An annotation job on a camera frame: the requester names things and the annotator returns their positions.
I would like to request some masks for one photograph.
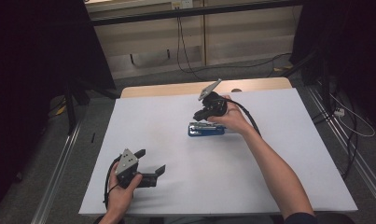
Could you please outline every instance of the hand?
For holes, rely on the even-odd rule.
[[[231,100],[230,96],[228,95],[225,95],[223,97]],[[230,102],[228,102],[228,111],[225,115],[223,115],[222,117],[212,116],[207,120],[210,122],[223,124],[228,129],[234,130],[235,132],[240,134],[243,134],[244,132],[252,128],[252,126],[246,121],[240,108]]]
[[[109,192],[108,210],[100,223],[119,223],[126,214],[132,202],[132,194],[141,183],[142,175],[138,174],[126,189],[118,185],[118,178],[115,175],[118,162],[112,167],[109,176],[109,188],[113,188]]]

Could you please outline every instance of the black sleeve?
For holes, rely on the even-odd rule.
[[[284,224],[318,224],[316,217],[307,213],[295,213],[286,218]]]

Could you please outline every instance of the person's right hand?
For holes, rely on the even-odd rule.
[[[228,95],[225,95],[222,97],[226,99],[231,99],[230,96]],[[230,102],[228,102],[228,111],[226,112],[225,115],[223,115],[222,117],[212,116],[212,117],[209,117],[207,120],[210,122],[223,124],[228,129],[231,129],[239,134],[244,134],[244,132],[253,128],[246,121],[240,108],[237,105],[230,103]]]

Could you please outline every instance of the white table surface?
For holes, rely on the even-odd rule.
[[[355,211],[327,149],[295,89],[228,93],[254,117],[263,138],[294,169],[316,211]],[[254,157],[236,133],[189,137],[202,109],[198,94],[118,99],[79,214],[105,213],[104,182],[124,148],[146,149],[138,170],[166,164],[158,185],[137,189],[132,216],[277,213]]]

